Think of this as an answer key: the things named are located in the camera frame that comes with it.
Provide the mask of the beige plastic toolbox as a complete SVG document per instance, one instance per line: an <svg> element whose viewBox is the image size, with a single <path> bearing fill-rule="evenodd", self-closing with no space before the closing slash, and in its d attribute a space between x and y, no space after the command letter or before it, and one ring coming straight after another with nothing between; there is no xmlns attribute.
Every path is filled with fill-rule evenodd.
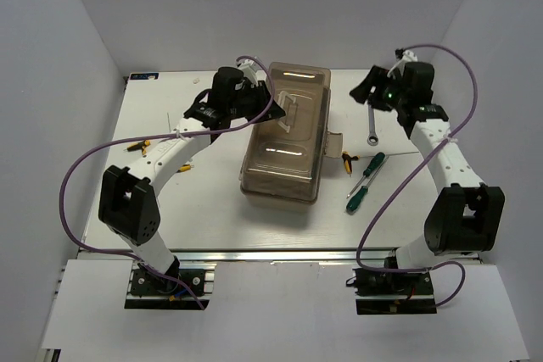
<svg viewBox="0 0 543 362"><path fill-rule="evenodd" d="M274 62L269 72L285 115L253 127L240 190L254 206L306 211L318 198L323 159L342 154L343 135L328 131L331 70Z"/></svg>

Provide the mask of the yellow black T-handle hex key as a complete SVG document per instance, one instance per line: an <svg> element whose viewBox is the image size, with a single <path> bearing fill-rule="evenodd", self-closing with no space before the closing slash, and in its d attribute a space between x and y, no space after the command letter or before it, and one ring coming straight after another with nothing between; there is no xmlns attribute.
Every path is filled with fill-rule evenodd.
<svg viewBox="0 0 543 362"><path fill-rule="evenodd" d="M129 145L126 148L126 151L129 153L134 153L136 151L139 151L142 156L145 156L147 154L147 149L150 146L151 141L150 140L142 140L140 142L134 142L133 144Z"/></svg>

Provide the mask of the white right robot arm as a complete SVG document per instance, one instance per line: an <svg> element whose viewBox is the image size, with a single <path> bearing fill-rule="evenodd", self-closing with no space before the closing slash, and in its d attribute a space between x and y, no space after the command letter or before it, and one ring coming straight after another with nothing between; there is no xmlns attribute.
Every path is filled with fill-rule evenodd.
<svg viewBox="0 0 543 362"><path fill-rule="evenodd" d="M424 222L423 234L394 249L384 263L384 285L395 293L414 282L413 272L430 270L457 255L490 251L505 204L500 187L492 187L469 165L453 137L449 117L432 98L434 67L407 62L390 75L373 66L350 95L358 103L395 111L400 126L423 157L438 196Z"/></svg>

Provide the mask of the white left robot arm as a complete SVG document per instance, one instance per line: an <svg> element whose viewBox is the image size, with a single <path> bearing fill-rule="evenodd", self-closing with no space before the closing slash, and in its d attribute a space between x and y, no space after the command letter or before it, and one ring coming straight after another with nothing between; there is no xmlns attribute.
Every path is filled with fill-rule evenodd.
<svg viewBox="0 0 543 362"><path fill-rule="evenodd" d="M273 87L258 79L259 68L252 58L219 68L210 89L194 99L170 135L143 158L104 172L98 218L153 269L149 280L159 292L172 292L179 283L179 262L158 232L162 188L193 156L231 131L234 120L252 125L285 115Z"/></svg>

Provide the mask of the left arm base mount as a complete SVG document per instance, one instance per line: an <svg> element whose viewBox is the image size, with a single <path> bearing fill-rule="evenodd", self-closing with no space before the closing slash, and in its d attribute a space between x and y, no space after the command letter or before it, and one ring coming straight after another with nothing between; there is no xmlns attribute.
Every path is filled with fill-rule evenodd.
<svg viewBox="0 0 543 362"><path fill-rule="evenodd" d="M213 292L216 264L181 262L177 279L182 281L206 309ZM161 280L141 265L134 264L126 289L125 309L202 310L193 295L174 281Z"/></svg>

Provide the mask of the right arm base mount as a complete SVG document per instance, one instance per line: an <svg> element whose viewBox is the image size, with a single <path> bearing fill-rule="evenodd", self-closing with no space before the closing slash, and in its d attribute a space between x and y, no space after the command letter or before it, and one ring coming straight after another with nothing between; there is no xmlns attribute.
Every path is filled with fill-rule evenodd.
<svg viewBox="0 0 543 362"><path fill-rule="evenodd" d="M356 268L345 286L355 291L358 315L437 313L429 273L383 273Z"/></svg>

